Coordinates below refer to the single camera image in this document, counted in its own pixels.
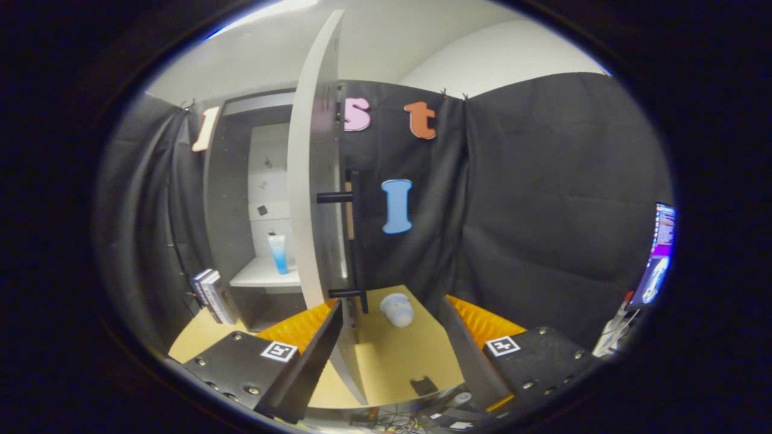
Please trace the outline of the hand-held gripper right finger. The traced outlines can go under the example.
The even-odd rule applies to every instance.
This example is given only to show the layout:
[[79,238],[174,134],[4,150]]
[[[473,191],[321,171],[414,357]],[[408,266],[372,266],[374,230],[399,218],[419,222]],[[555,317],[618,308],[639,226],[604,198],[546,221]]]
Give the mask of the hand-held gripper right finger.
[[453,296],[438,320],[477,405],[491,417],[526,417],[598,371],[599,359],[550,326],[527,329]]

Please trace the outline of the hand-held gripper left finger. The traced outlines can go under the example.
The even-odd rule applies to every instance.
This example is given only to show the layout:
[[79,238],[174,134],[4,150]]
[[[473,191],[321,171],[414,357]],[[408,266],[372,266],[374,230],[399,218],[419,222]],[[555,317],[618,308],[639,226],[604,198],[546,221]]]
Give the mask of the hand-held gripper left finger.
[[209,395],[240,411],[295,424],[305,417],[321,374],[344,326],[341,300],[329,300],[281,323],[295,337],[230,332],[181,363],[168,367]]

